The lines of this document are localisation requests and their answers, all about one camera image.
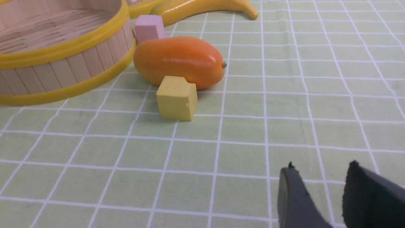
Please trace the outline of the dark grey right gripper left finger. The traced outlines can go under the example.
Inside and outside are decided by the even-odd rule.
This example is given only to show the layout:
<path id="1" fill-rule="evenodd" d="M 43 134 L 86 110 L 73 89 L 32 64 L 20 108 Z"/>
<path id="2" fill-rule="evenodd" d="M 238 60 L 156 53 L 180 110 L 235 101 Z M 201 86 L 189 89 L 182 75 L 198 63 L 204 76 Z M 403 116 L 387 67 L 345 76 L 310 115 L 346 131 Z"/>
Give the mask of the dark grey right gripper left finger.
<path id="1" fill-rule="evenodd" d="M 331 228 L 315 206 L 292 162 L 280 170 L 278 222 L 281 228 Z"/>

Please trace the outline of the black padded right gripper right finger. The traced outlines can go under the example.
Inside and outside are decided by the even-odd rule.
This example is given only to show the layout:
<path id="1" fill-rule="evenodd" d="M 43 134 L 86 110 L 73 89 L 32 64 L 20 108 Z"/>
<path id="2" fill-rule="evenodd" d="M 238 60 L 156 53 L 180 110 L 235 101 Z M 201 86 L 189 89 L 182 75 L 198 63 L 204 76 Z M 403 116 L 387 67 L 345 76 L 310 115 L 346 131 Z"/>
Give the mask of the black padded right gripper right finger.
<path id="1" fill-rule="evenodd" d="M 354 160 L 346 175 L 342 216 L 348 228 L 403 228 L 405 190 Z"/>

